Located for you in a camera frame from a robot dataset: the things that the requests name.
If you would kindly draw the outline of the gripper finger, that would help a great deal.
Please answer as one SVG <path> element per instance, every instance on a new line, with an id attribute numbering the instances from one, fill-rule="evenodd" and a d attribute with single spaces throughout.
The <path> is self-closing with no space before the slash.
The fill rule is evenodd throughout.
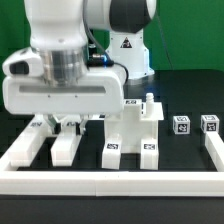
<path id="1" fill-rule="evenodd" d="M 51 127 L 53 134 L 59 134 L 61 132 L 61 123 L 53 116 L 47 116 L 47 123 Z"/>
<path id="2" fill-rule="evenodd" d="M 86 132 L 86 123 L 88 122 L 89 117 L 87 115 L 82 115 L 80 120 L 76 123 L 76 134 L 84 135 Z"/>

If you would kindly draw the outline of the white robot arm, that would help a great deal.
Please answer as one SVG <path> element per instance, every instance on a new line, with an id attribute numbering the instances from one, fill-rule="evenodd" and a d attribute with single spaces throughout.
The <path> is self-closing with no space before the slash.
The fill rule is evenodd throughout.
<path id="1" fill-rule="evenodd" d="M 132 33 L 153 19 L 156 0 L 24 0 L 30 46 L 3 63 L 3 100 L 12 114 L 118 114 L 126 69 L 88 58 L 93 30 Z"/>

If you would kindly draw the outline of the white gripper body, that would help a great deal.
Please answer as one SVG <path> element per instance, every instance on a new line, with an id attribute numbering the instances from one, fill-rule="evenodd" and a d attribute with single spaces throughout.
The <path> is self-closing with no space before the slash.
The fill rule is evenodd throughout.
<path id="1" fill-rule="evenodd" d="M 50 86 L 43 62 L 31 48 L 13 53 L 2 65 L 5 108 L 12 114 L 116 114 L 124 108 L 125 69 L 90 67 L 74 84 Z"/>

